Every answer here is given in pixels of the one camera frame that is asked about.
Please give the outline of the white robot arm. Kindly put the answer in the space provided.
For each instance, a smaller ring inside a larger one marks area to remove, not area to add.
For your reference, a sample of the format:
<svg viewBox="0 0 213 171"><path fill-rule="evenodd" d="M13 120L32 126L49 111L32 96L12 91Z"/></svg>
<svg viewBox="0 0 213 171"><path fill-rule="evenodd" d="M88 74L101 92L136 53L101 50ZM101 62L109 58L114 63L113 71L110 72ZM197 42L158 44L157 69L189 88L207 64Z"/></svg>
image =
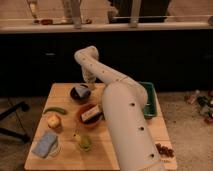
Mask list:
<svg viewBox="0 0 213 171"><path fill-rule="evenodd" d="M82 68L106 85L102 110L120 171L166 171L142 111L147 91L131 77L99 62L98 56L95 46L74 54Z"/></svg>

